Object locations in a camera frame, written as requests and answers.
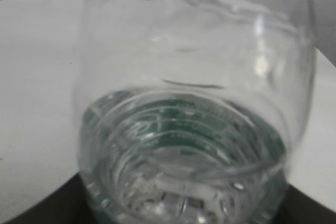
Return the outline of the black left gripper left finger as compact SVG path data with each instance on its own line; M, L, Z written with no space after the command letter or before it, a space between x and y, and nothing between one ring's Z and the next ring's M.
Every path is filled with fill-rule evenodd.
M40 203L6 223L92 223L79 175L74 175Z

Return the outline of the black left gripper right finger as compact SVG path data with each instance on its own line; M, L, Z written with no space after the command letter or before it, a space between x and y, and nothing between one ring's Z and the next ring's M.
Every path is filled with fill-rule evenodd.
M290 185L275 223L335 224L335 212Z

